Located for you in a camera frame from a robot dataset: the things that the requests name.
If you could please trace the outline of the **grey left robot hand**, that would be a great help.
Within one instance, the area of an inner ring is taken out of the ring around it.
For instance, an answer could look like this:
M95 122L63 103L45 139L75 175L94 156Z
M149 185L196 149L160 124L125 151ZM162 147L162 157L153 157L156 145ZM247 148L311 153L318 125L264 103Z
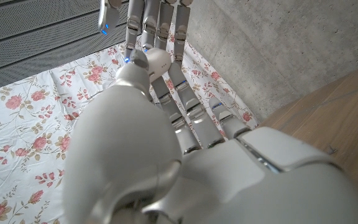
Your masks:
M326 153L216 98L208 113L185 85L166 51L131 52L73 129L69 223L358 223L358 189Z

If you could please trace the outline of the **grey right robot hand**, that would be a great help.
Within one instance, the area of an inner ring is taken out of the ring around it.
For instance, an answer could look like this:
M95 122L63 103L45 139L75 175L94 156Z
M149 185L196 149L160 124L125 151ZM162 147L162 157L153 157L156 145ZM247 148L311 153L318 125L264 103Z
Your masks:
M181 65L193 0L130 0L127 10L124 61L135 49L138 33L142 33L141 49L166 49L173 13L176 12L174 32L174 61Z

